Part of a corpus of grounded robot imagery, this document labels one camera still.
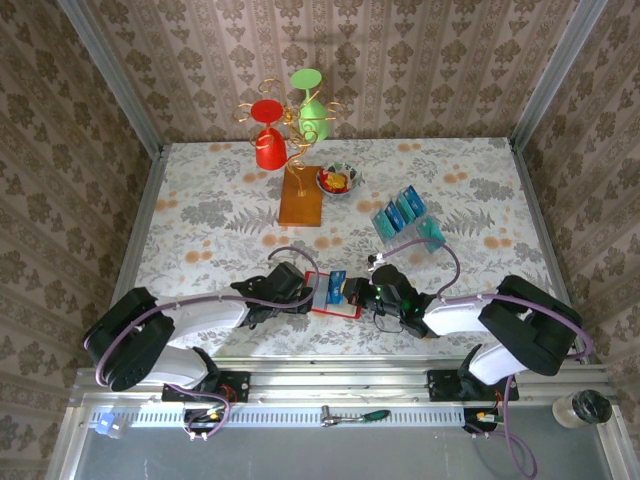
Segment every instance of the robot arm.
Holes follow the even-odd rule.
[[[546,308],[577,327],[582,322],[574,310],[515,275],[505,277],[494,294],[441,300],[418,293],[396,267],[384,265],[373,272],[371,280],[348,280],[343,293],[353,305],[398,318],[418,338],[491,333],[496,341],[474,349],[458,372],[463,381],[484,385],[523,370],[555,375],[576,338],[574,331],[556,319],[506,299]]]
[[[145,288],[135,288],[87,332],[84,346],[99,364],[105,352],[113,348],[115,339],[132,322],[145,312],[159,310],[157,305],[173,305],[154,312],[123,337],[104,361],[102,377],[114,391],[139,383],[167,383],[215,391],[220,372],[203,350],[167,344],[212,328],[255,328],[281,311],[307,313],[312,300],[301,304],[300,299],[306,299],[311,290],[304,287],[302,273],[288,262],[279,264],[267,277],[232,283],[215,293],[156,299]],[[576,312],[522,278],[506,277],[497,291],[552,309],[575,325],[581,323]],[[576,337],[570,329],[546,315],[488,298],[491,295],[443,301],[435,295],[418,293],[393,265],[376,269],[370,280],[348,280],[343,293],[353,305],[377,315],[398,318],[405,329],[418,338],[459,332],[493,334],[495,342],[475,348],[463,363],[459,371],[463,383],[493,385],[526,369],[555,375]],[[225,300],[199,301],[204,297],[224,297]],[[288,304],[294,307],[282,308]]]
[[[134,288],[86,333],[84,346],[99,364],[110,345],[133,321],[145,312],[157,310],[158,305],[174,304],[173,308],[155,312],[118,343],[104,364],[102,377],[114,391],[139,383],[210,389],[220,372],[209,356],[198,348],[169,346],[170,341],[212,328],[255,328],[279,312],[307,313],[312,299],[295,304],[300,304],[311,291],[304,287],[304,275],[289,262],[280,263],[267,277],[252,277],[202,295],[157,299],[146,288]],[[225,300],[199,301],[205,297]],[[265,303],[291,304],[292,308]]]

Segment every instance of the metal rail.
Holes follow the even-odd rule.
[[[251,372],[248,405],[252,411],[274,408],[295,412],[322,405],[332,408],[415,408],[429,406],[474,407],[486,402],[433,403],[429,400],[426,372],[455,369],[462,358],[427,356],[295,356],[216,358],[222,370]],[[80,369],[69,408],[56,444],[48,479],[74,478],[87,429],[95,408],[160,406],[161,387],[135,387],[114,393],[98,386],[94,369]],[[520,400],[513,408],[551,405],[561,396],[577,390],[594,389],[615,403],[606,367],[566,362],[554,377],[532,372],[517,376]],[[611,422],[598,431],[613,478],[635,480],[637,465],[631,442],[619,410]]]

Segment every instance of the aluminum frame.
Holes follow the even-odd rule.
[[[387,407],[424,408],[428,406],[486,406],[486,402],[430,402],[426,372],[454,369],[462,357],[428,356],[289,356],[220,357],[223,370],[252,373],[249,405],[295,411],[296,408]],[[114,393],[98,386],[94,369],[78,371],[69,408],[52,457],[47,479],[74,478],[94,407],[141,407],[160,404],[159,386],[135,387]],[[520,400],[512,408],[550,406],[559,397],[576,390],[595,389],[615,402],[615,392],[603,365],[565,362],[554,377],[533,372],[517,376]],[[614,479],[637,480],[635,454],[622,420],[614,407],[610,422],[598,427]]]
[[[576,7],[511,134],[517,148],[524,149],[531,139],[606,5],[607,0],[583,0]]]
[[[88,2],[60,0],[60,7],[67,14],[73,28],[87,48],[103,78],[113,92],[131,126],[152,159],[162,147],[161,135],[154,126],[135,88],[131,85],[125,67],[118,61],[109,41],[100,29]]]
[[[122,260],[118,280],[111,297],[111,306],[113,306],[120,298],[122,298],[129,290],[131,290],[136,281],[138,268],[142,261],[142,253],[144,252],[144,244],[149,232],[149,226],[153,218],[153,211],[158,199],[160,187],[164,180],[164,172],[167,168],[167,160],[171,153],[171,145],[162,148],[162,152],[158,155],[157,160],[151,164],[149,176],[142,192],[140,206],[136,219],[131,229],[131,237],[127,245],[127,251]]]
[[[565,286],[564,280],[562,279],[562,272],[560,270],[560,264],[558,263],[558,257],[556,257],[555,251],[553,249],[551,236],[549,235],[549,228],[547,226],[546,220],[544,219],[544,215],[542,215],[540,203],[538,202],[538,197],[536,196],[535,189],[533,188],[533,183],[531,182],[531,176],[529,175],[527,165],[522,155],[522,149],[518,146],[512,145],[511,150],[513,152],[516,170],[518,171],[520,181],[522,182],[524,195],[527,199],[527,204],[529,205],[529,212],[531,213],[533,226],[536,229],[538,239],[540,240],[540,249],[542,250],[542,255],[544,256],[545,263],[547,264],[547,268],[549,269],[549,278],[551,279],[551,284],[553,285],[553,289],[558,295],[558,298],[562,300],[562,302],[566,305],[571,306],[571,298],[569,297],[569,292],[567,291],[567,287]],[[584,351],[584,349],[586,348],[584,341],[580,337],[576,337],[574,344],[577,350],[580,352]],[[581,359],[580,362],[585,364],[590,363],[588,357]]]

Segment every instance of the wooden base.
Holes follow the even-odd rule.
[[[320,167],[305,167],[297,173],[307,194],[298,196],[298,179],[285,168],[278,224],[283,227],[319,227],[322,224],[322,190],[316,184]]]

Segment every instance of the wallpaper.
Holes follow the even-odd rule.
[[[640,2],[609,0],[525,159],[640,452]]]
[[[44,478],[148,168],[56,3],[0,1],[0,478]]]
[[[245,139],[260,82],[313,67],[340,138],[507,137],[577,0],[90,0],[165,143]]]

